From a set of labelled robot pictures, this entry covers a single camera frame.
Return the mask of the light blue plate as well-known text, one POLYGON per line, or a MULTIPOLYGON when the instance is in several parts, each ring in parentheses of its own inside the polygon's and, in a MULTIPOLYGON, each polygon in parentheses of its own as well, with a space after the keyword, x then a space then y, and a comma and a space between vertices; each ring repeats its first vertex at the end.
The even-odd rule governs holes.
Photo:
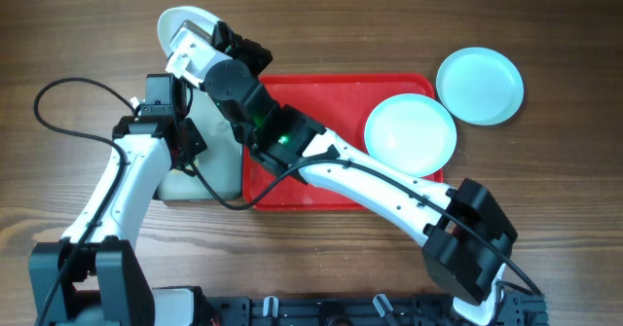
POLYGON ((458 141, 450 113, 436 100, 415 93, 398 94, 376 106, 363 136, 372 158, 416 177, 440 170, 458 141))

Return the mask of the white plate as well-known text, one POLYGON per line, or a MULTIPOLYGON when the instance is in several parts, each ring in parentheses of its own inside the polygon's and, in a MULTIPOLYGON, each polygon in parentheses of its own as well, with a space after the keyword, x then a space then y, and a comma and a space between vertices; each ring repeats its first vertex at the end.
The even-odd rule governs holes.
POLYGON ((191 21, 208 34, 221 19, 211 12, 193 6, 180 6, 165 10, 158 19, 157 35, 166 57, 170 57, 173 49, 170 42, 184 21, 191 21))

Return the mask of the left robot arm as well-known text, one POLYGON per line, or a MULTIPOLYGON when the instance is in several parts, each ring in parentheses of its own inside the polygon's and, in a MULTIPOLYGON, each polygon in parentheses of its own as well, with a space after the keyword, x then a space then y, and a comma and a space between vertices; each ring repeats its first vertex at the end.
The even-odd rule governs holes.
POLYGON ((208 325, 199 287, 152 289, 134 248, 152 197, 199 141, 185 83, 146 79, 146 96, 114 126, 112 154, 90 200, 57 242, 35 245, 29 275, 39 325, 208 325))

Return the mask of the pale green plate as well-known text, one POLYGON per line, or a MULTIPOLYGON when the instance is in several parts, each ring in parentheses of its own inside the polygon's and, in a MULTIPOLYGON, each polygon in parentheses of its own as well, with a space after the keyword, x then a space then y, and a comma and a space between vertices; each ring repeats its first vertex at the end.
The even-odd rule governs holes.
POLYGON ((525 96, 523 78, 513 62, 483 47, 450 54, 437 71, 435 86, 441 103, 452 115, 476 126, 510 120, 525 96))

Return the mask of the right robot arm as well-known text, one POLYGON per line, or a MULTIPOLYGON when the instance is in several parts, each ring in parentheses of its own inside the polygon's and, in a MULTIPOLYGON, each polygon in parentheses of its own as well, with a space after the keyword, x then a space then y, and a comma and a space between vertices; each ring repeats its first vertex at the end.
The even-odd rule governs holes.
POLYGON ((200 84, 233 128, 235 140, 278 180, 332 191, 374 211, 421 246, 429 277, 454 296, 469 322, 495 317, 498 283, 517 232, 489 190, 464 179, 456 189, 395 170, 335 131, 274 100, 258 75, 272 54, 216 21, 204 34, 217 57, 200 84))

